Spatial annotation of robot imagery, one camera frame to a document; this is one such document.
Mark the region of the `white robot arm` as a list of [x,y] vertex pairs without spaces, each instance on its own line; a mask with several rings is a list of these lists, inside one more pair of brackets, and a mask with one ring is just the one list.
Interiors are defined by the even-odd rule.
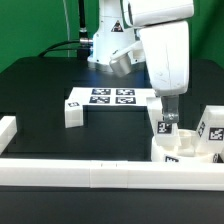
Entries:
[[189,83],[193,0],[99,0],[99,28],[88,65],[124,76],[146,64],[163,120],[179,121],[179,96]]

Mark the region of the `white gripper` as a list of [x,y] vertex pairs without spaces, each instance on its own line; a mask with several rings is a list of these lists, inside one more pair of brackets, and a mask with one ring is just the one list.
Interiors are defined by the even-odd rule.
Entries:
[[139,41],[116,51],[109,62],[113,72],[124,76],[131,72],[129,52],[142,52],[157,96],[162,97],[163,120],[179,122],[179,94],[189,83],[189,28],[186,21],[145,27],[138,30]]

